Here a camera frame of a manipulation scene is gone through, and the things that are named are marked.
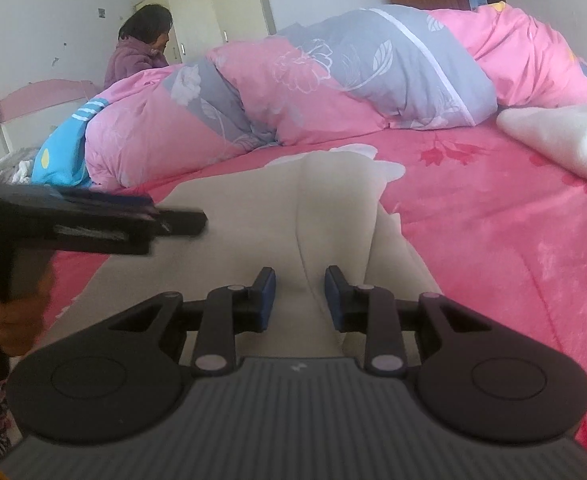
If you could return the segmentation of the operator left hand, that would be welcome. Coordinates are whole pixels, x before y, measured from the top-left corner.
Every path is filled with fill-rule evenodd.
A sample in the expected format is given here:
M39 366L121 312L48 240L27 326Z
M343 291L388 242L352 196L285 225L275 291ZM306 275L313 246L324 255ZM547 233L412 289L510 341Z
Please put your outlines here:
M0 348L6 356L24 356L39 339L54 283L54 270L48 266L31 296L9 302L0 300Z

